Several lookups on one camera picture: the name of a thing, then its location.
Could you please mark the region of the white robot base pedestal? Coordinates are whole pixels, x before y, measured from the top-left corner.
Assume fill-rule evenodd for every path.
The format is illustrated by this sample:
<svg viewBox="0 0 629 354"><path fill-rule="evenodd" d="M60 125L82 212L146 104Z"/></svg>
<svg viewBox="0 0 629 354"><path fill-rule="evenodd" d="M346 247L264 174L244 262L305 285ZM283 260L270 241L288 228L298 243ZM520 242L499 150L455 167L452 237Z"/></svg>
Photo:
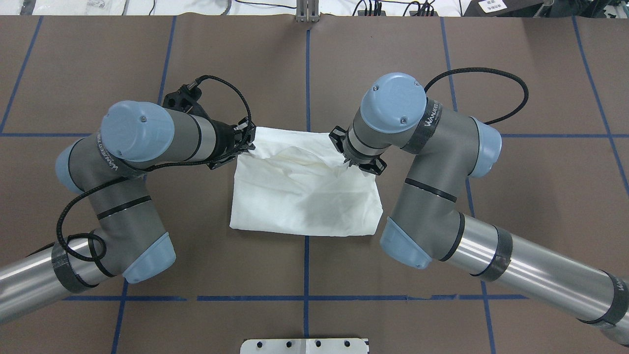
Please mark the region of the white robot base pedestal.
<svg viewBox="0 0 629 354"><path fill-rule="evenodd" d="M285 338L245 340L241 354L370 354L363 338Z"/></svg>

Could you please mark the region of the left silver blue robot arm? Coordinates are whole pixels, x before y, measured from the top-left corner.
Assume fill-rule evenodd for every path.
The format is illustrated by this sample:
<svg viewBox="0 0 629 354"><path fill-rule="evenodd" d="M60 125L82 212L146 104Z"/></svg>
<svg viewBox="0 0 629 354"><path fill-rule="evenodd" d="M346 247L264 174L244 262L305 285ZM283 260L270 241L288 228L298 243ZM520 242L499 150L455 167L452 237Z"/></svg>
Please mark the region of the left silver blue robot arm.
<svg viewBox="0 0 629 354"><path fill-rule="evenodd" d="M137 284L175 262L169 233L144 177L166 167L212 170L254 148L250 115L237 124L155 103L120 101L97 132L56 160L76 197L61 211L56 241L1 269L1 323L122 275Z"/></svg>

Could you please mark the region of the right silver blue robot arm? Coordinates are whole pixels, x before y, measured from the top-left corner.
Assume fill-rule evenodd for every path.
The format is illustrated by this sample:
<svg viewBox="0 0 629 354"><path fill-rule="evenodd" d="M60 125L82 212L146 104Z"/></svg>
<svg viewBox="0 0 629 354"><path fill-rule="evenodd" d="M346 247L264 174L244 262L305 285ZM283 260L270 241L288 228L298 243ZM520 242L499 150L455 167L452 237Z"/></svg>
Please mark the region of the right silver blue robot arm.
<svg viewBox="0 0 629 354"><path fill-rule="evenodd" d="M440 79L474 72L513 80L523 91L522 102L509 114L483 122L428 97ZM452 264L483 282L566 312L627 347L625 279L456 209L459 197L470 200L469 180L487 175L499 159L502 136L493 125L519 112L528 98L525 81L503 70L447 70L425 86L411 75L393 72L373 83L349 127L334 127L329 138L346 163L376 176L387 167L382 155L389 148L413 155L380 238L391 258L416 269L433 260Z"/></svg>

